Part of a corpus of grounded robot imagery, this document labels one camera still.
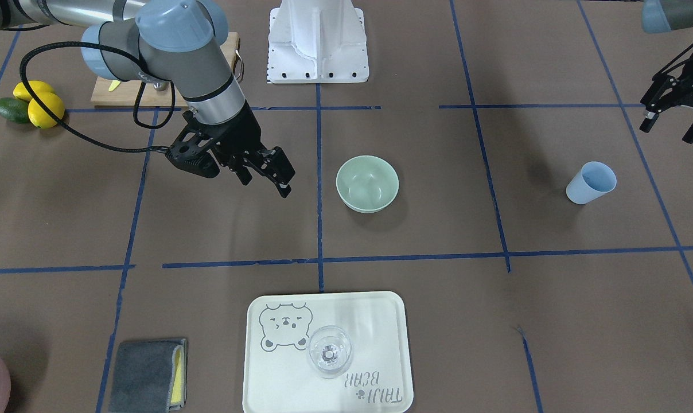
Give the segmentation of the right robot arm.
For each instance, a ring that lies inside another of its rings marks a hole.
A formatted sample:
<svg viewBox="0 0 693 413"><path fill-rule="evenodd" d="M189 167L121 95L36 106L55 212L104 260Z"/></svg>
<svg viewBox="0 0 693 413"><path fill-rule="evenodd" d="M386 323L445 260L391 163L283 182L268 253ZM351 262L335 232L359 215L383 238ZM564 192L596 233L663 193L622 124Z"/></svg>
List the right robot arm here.
<svg viewBox="0 0 693 413"><path fill-rule="evenodd" d="M171 146L152 146L176 168L205 178L228 168L242 185L252 172L268 178L281 197L295 171L281 148L268 149L262 131L220 47L228 21L213 1L0 1L0 30L23 24L84 27L81 41L39 47L79 47L91 71L119 81L167 82L178 89L186 125Z"/></svg>

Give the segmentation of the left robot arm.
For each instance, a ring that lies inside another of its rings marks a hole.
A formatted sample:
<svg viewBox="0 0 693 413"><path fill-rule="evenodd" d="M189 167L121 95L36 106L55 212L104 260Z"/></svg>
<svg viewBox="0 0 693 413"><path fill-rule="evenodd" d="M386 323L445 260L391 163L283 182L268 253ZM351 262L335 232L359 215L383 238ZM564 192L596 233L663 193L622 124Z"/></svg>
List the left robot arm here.
<svg viewBox="0 0 693 413"><path fill-rule="evenodd" d="M693 1L645 1L642 27L647 33L693 27ZM646 110L640 125L644 133L649 133L661 113L672 107L693 110L693 43L653 75L652 84L640 102ZM682 141L693 143L693 123Z"/></svg>

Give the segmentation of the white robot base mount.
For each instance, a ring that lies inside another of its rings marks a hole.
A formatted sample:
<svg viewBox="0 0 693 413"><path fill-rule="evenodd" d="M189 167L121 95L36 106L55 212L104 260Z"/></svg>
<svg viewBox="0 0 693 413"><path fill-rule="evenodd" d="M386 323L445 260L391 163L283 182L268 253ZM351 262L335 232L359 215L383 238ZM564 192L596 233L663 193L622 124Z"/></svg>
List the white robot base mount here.
<svg viewBox="0 0 693 413"><path fill-rule="evenodd" d="M367 82L367 31L351 1L283 1L268 19L269 84Z"/></svg>

